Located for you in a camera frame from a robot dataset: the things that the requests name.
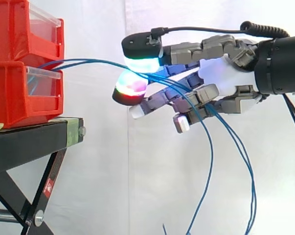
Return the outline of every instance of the green led light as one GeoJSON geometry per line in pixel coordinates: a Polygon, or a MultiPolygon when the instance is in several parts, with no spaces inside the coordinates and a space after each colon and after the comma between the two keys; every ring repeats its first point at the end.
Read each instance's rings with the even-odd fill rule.
{"type": "Polygon", "coordinates": [[[158,58],[133,60],[124,57],[124,61],[126,65],[129,67],[129,69],[131,69],[134,72],[154,73],[157,72],[160,68],[158,58]]]}

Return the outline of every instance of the black metal stand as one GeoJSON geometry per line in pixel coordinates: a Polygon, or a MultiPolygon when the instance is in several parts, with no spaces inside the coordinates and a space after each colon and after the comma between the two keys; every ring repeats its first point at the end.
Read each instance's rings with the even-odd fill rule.
{"type": "Polygon", "coordinates": [[[0,130],[0,201],[7,209],[0,210],[0,222],[21,224],[21,235],[53,235],[44,222],[44,213],[67,148],[82,142],[84,135],[81,118],[58,118],[42,125],[0,130]],[[6,171],[49,154],[30,203],[6,171]]]}

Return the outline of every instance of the silver screw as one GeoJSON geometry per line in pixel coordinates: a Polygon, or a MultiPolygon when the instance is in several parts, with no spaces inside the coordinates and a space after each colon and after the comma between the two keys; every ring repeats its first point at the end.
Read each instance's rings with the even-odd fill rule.
{"type": "Polygon", "coordinates": [[[79,128],[79,136],[84,137],[87,134],[87,129],[84,126],[79,128]]]}
{"type": "Polygon", "coordinates": [[[39,227],[43,224],[43,222],[44,222],[44,212],[42,210],[39,210],[35,214],[34,225],[36,227],[39,227]]]}

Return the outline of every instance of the black coiled cable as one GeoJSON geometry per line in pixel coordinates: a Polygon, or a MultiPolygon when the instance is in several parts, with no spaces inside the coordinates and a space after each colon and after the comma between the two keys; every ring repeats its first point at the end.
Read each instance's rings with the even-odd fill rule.
{"type": "Polygon", "coordinates": [[[282,28],[255,24],[249,21],[245,21],[241,24],[241,31],[251,36],[264,38],[286,38],[290,36],[288,32],[282,28]]]}

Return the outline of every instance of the white fabric curtain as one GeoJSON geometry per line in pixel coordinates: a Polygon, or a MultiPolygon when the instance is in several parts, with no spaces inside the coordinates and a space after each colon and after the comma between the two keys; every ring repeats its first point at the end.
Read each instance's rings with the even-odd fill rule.
{"type": "MultiPolygon", "coordinates": [[[[158,26],[238,29],[245,20],[295,36],[295,0],[31,0],[63,18],[66,58],[123,63],[121,40],[158,26]]],[[[169,45],[210,33],[175,32],[169,45]]],[[[111,95],[122,71],[85,65],[65,71],[65,116],[83,117],[85,141],[71,147],[45,220],[55,235],[185,234],[202,195],[210,161],[200,124],[179,135],[171,107],[139,120],[111,95]]],[[[225,116],[245,143],[254,168],[258,210],[253,235],[295,235],[295,127],[281,97],[239,116],[225,116]]],[[[250,212],[250,178],[235,145],[214,118],[205,121],[215,149],[208,194],[193,235],[242,235],[250,212]]],[[[29,200],[47,158],[10,171],[29,200]]],[[[19,234],[0,224],[1,235],[19,234]]]]}
{"type": "MultiPolygon", "coordinates": [[[[295,36],[295,0],[126,0],[127,34],[160,26],[239,29],[244,21],[278,26],[295,36]]],[[[200,42],[212,35],[174,32],[163,43],[200,42]]],[[[160,235],[162,223],[170,235],[185,234],[204,190],[210,161],[204,129],[197,124],[178,135],[173,115],[164,107],[129,120],[132,235],[160,235]]],[[[295,234],[295,127],[282,98],[272,96],[246,114],[224,117],[245,143],[254,169],[258,210],[251,234],[295,234]]],[[[250,215],[249,173],[218,120],[205,122],[215,164],[192,234],[242,235],[250,215]]]]}

